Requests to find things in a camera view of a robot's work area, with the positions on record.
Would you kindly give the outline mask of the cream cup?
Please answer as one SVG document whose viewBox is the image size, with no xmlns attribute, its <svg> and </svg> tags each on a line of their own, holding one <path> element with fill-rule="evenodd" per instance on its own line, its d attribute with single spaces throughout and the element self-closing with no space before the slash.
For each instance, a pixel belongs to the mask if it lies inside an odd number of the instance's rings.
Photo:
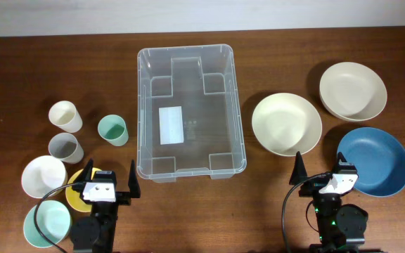
<svg viewBox="0 0 405 253">
<path fill-rule="evenodd" d="M 67 100 L 52 105 L 49 110 L 49 121 L 68 133 L 78 132 L 83 125 L 75 105 Z"/>
</svg>

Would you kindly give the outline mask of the beige bowl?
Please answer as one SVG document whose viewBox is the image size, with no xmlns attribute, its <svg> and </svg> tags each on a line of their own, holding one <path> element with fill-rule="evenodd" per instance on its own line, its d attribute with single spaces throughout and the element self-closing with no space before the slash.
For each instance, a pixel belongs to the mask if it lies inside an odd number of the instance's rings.
<svg viewBox="0 0 405 253">
<path fill-rule="evenodd" d="M 319 95 L 327 111 L 348 122 L 373 119 L 387 104 L 387 89 L 380 76 L 353 62 L 330 66 L 320 78 Z"/>
</svg>

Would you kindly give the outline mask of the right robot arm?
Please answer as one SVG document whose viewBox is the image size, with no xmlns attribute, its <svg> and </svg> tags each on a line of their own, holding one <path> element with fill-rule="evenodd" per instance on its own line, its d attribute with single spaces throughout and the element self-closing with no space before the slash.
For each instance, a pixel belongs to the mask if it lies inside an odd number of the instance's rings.
<svg viewBox="0 0 405 253">
<path fill-rule="evenodd" d="M 296 153 L 289 184 L 300 197 L 310 197 L 315 209 L 320 243 L 309 246 L 310 252 L 358 252 L 365 243 L 368 213 L 353 204 L 343 204 L 341 197 L 352 191 L 359 175 L 356 167 L 342 153 L 337 154 L 332 171 L 307 176 L 302 155 Z"/>
</svg>

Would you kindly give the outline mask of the cream bowl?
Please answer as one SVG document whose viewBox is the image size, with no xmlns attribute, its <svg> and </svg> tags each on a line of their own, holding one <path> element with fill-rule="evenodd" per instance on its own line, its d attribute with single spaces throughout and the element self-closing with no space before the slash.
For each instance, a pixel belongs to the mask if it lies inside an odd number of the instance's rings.
<svg viewBox="0 0 405 253">
<path fill-rule="evenodd" d="M 275 93 L 256 105 L 252 130 L 269 152 L 294 157 L 318 144 L 323 125 L 319 112 L 308 100 L 293 93 Z"/>
</svg>

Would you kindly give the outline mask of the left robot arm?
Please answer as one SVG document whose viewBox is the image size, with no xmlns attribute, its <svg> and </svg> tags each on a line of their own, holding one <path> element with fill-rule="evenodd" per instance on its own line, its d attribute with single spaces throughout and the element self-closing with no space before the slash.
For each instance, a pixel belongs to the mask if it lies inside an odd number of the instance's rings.
<svg viewBox="0 0 405 253">
<path fill-rule="evenodd" d="M 112 252 L 119 206 L 129 206 L 133 198 L 141 196 L 135 161 L 129 170 L 128 192 L 116 190 L 114 171 L 93 171 L 93 167 L 94 161 L 89 160 L 72 185 L 79 198 L 91 205 L 91 214 L 71 227 L 74 252 Z"/>
</svg>

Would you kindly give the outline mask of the grey cup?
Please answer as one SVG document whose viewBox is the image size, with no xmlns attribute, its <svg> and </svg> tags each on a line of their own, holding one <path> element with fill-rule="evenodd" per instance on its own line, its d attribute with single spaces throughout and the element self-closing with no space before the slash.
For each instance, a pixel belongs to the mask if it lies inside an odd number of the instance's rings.
<svg viewBox="0 0 405 253">
<path fill-rule="evenodd" d="M 76 137 L 69 133 L 55 135 L 48 145 L 51 156 L 69 164 L 76 164 L 84 157 L 84 151 Z"/>
</svg>

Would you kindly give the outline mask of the blue bowl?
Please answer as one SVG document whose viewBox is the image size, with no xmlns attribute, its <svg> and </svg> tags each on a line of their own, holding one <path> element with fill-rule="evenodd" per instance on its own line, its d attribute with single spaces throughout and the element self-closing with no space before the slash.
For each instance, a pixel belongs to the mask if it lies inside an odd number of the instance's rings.
<svg viewBox="0 0 405 253">
<path fill-rule="evenodd" d="M 354 189 L 373 197 L 389 197 L 405 187 L 405 148 L 391 134 L 373 127 L 348 132 L 337 151 L 357 170 Z"/>
</svg>

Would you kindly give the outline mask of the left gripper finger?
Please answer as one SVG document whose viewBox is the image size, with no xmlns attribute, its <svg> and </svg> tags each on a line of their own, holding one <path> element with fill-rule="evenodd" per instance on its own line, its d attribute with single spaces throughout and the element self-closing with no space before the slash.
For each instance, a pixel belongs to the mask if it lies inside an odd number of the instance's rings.
<svg viewBox="0 0 405 253">
<path fill-rule="evenodd" d="M 90 182 L 91 181 L 91 175 L 92 175 L 92 171 L 93 171 L 93 165 L 94 165 L 94 161 L 92 159 L 90 159 L 88 161 L 88 163 L 86 164 L 86 166 L 83 168 L 82 172 L 80 173 L 80 175 L 77 177 L 77 182 Z"/>
<path fill-rule="evenodd" d="M 139 181 L 138 181 L 137 175 L 136 175 L 136 163 L 134 160 L 131 161 L 131 165 L 130 165 L 130 169 L 129 169 L 128 187 L 129 187 L 130 198 L 140 198 L 141 197 L 141 189 L 140 189 Z"/>
</svg>

